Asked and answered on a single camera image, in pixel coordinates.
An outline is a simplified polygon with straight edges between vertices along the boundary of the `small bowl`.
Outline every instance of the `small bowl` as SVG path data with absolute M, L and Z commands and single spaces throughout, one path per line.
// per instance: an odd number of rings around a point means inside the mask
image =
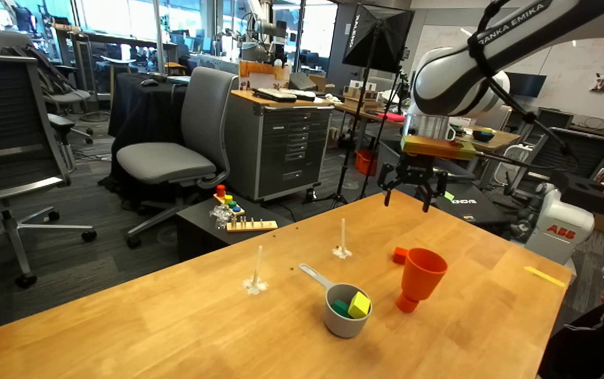
M 493 129 L 473 129 L 472 138 L 488 142 L 495 136 Z

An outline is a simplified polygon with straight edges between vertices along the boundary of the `metal cabinet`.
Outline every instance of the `metal cabinet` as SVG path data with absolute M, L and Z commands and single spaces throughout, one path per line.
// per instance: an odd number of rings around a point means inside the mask
M 320 179 L 330 104 L 256 103 L 231 97 L 227 112 L 227 183 L 250 200 L 309 190 Z

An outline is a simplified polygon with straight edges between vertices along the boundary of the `floor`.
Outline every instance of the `floor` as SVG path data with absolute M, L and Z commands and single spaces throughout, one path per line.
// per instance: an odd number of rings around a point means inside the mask
M 339 116 L 332 117 L 332 125 L 339 129 L 342 122 L 343 120 Z M 74 138 L 78 166 L 72 174 L 72 185 L 14 200 L 12 205 L 18 214 L 28 214 L 37 208 L 56 204 L 61 210 L 61 222 L 93 222 L 100 237 L 94 242 L 83 242 L 78 234 L 67 231 L 42 236 L 28 234 L 23 239 L 38 276 L 38 281 L 32 288 L 14 286 L 19 266 L 7 242 L 0 242 L 0 324 L 182 260 L 174 251 L 178 236 L 173 222 L 145 234 L 139 248 L 131 251 L 127 245 L 124 226 L 135 224 L 145 217 L 127 210 L 115 194 L 100 185 L 100 181 L 109 174 L 112 136 L 106 134 L 106 116 L 100 122 L 87 122 L 84 125 L 94 131 L 94 142 L 87 145 L 78 136 Z M 354 161 L 348 166 L 343 186 L 337 185 L 343 157 L 343 150 L 330 140 L 320 185 L 315 186 L 320 197 L 317 202 L 303 204 L 306 194 L 294 194 L 274 200 L 266 204 L 266 208 L 294 220 L 339 205 L 342 202 L 332 200 L 334 194 L 355 200 L 360 196 L 363 174 L 354 169 Z M 366 194 L 377 192 L 381 190 L 371 179 Z M 597 305 L 602 288 L 601 266 L 604 265 L 604 236 L 594 234 L 586 244 L 582 244 L 575 255 L 575 263 L 578 276 L 567 294 L 558 326 Z

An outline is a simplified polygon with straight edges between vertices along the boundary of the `chair wheel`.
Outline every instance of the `chair wheel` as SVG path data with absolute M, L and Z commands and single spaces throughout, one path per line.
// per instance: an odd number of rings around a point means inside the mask
M 50 210 L 50 212 L 47 212 L 47 217 L 44 217 L 47 222 L 55 222 L 55 220 L 59 220 L 59 219 L 61 219 L 61 212 L 59 212 L 59 210 Z
M 142 239 L 139 237 L 127 237 L 129 248 L 139 248 Z
M 37 276 L 19 276 L 19 277 L 14 277 L 14 284 L 22 288 L 29 288 L 37 284 Z
M 83 234 L 83 239 L 84 239 L 84 242 L 93 242 L 94 237 L 96 237 L 96 231 L 94 231 L 94 229 Z

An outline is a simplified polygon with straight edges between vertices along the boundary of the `clear plastic stand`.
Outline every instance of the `clear plastic stand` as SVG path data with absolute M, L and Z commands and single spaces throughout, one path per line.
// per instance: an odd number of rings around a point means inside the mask
M 339 258 L 349 258 L 352 251 L 346 245 L 346 219 L 342 219 L 342 244 L 332 248 Z
M 246 288 L 246 294 L 256 296 L 260 292 L 268 290 L 268 281 L 264 281 L 260 277 L 261 260 L 264 260 L 264 245 L 260 245 L 260 252 L 256 252 L 254 274 L 250 277 L 243 279 L 243 286 Z

